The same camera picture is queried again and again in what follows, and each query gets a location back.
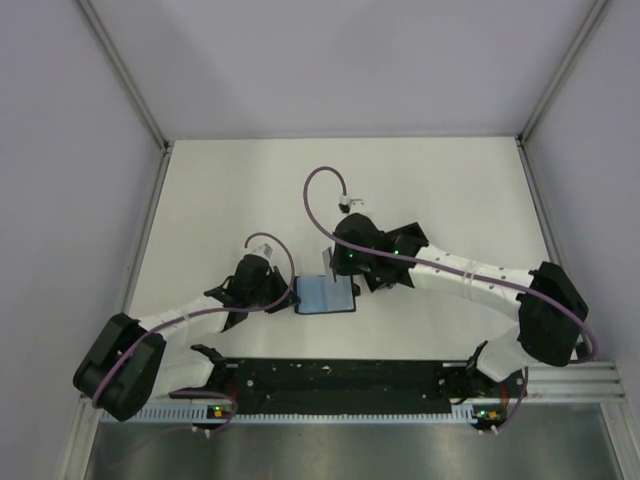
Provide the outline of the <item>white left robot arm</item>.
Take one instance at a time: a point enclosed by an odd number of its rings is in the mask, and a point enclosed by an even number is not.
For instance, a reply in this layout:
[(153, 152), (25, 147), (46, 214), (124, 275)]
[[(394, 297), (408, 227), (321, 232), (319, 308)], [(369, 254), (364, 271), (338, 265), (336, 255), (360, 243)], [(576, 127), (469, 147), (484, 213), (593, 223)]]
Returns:
[(73, 376), (74, 387), (119, 421), (176, 391), (216, 396), (226, 387), (222, 357), (208, 335), (239, 325), (253, 312), (276, 313), (299, 303), (294, 284), (263, 254), (247, 254), (235, 272), (195, 300), (135, 319), (112, 316)]

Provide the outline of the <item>black plastic card tray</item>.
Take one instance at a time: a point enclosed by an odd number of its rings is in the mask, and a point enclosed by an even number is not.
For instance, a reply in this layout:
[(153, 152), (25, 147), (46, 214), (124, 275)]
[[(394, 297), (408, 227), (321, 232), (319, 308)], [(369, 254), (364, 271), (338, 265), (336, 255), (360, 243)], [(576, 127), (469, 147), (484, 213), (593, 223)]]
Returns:
[[(390, 231), (381, 231), (381, 240), (373, 249), (393, 256), (415, 258), (417, 253), (429, 246), (429, 241), (418, 222), (413, 222)], [(415, 262), (375, 256), (369, 270), (363, 274), (370, 292), (391, 289), (396, 285), (413, 288), (410, 270)]]

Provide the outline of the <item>black leather card holder wallet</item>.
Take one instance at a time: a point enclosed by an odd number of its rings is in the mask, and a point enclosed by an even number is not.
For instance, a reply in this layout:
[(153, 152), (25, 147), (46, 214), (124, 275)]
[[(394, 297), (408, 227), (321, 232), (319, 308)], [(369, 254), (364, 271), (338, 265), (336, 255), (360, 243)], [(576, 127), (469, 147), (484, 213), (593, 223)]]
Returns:
[(296, 278), (294, 293), (299, 298), (294, 308), (298, 315), (352, 313), (360, 287), (351, 276), (303, 275)]

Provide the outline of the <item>grey blue card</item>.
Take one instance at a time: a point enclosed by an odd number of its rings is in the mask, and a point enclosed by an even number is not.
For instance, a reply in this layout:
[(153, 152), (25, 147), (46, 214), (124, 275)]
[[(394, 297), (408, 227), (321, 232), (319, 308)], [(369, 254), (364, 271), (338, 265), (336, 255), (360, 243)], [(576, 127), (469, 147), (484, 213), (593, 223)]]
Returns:
[(296, 313), (314, 315), (326, 310), (325, 278), (323, 276), (300, 276), (296, 279), (296, 292), (300, 299)]

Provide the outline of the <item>aluminium front rail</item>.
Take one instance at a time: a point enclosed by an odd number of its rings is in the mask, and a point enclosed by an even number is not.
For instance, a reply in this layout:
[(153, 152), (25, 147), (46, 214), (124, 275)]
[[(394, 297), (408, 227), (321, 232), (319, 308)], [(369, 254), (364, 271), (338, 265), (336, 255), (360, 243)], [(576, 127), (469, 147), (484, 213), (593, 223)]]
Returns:
[(613, 362), (566, 367), (535, 365), (529, 369), (525, 401), (529, 403), (602, 403), (626, 398)]

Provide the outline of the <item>aluminium frame post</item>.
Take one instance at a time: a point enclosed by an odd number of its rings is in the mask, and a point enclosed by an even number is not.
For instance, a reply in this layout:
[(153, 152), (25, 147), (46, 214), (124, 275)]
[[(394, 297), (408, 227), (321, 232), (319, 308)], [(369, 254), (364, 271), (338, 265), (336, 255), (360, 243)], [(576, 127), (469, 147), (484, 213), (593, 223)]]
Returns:
[(613, 4), (614, 1), (611, 0), (597, 0), (591, 3), (585, 19), (564, 51), (560, 63), (517, 136), (520, 147), (524, 148), (536, 133)]
[(154, 118), (151, 109), (108, 33), (93, 2), (88, 0), (74, 0), (73, 4), (78, 9), (91, 35), (96, 40), (100, 51), (142, 126), (150, 135), (156, 147), (161, 152), (166, 152), (170, 148), (170, 141), (166, 138)]

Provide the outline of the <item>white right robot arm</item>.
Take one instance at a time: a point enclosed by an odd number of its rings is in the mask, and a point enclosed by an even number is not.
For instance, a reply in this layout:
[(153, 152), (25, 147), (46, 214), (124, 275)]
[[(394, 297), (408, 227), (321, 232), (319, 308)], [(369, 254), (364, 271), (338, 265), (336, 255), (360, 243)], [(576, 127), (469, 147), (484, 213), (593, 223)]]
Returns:
[(559, 265), (542, 262), (521, 270), (483, 264), (430, 243), (418, 223), (383, 231), (361, 213), (346, 215), (333, 235), (333, 272), (362, 276), (370, 291), (396, 285), (433, 290), (513, 321), (468, 360), (466, 380), (474, 393), (490, 395), (512, 373), (535, 363), (564, 367), (573, 360), (588, 307)]

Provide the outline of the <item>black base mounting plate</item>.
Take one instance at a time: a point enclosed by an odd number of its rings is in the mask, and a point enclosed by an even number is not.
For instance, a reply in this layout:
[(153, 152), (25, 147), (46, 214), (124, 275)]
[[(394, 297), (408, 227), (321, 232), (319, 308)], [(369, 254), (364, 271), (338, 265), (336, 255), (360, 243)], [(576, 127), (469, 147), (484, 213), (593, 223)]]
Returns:
[(201, 389), (231, 396), (246, 415), (441, 414), (464, 400), (515, 399), (522, 380), (496, 383), (464, 361), (227, 357)]

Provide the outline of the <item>aluminium left frame post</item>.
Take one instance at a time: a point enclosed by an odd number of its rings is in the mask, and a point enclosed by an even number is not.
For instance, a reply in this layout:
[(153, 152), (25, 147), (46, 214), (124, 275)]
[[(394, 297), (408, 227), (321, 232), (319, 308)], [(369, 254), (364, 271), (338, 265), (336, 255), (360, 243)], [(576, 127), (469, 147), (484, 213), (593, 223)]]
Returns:
[(100, 51), (142, 126), (150, 135), (156, 147), (161, 152), (166, 152), (170, 148), (170, 141), (166, 138), (154, 118), (151, 109), (108, 33), (93, 2), (88, 0), (74, 0), (73, 4), (78, 9), (91, 35), (96, 40)]

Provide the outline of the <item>aluminium right frame post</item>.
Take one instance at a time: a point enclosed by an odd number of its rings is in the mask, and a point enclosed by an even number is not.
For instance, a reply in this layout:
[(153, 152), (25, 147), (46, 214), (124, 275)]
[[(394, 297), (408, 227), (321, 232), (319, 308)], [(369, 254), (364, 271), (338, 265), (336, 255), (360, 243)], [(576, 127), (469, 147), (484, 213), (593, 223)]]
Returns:
[(564, 51), (560, 63), (517, 136), (520, 147), (524, 148), (536, 133), (613, 4), (614, 1), (611, 0), (597, 0), (591, 3), (585, 19)]

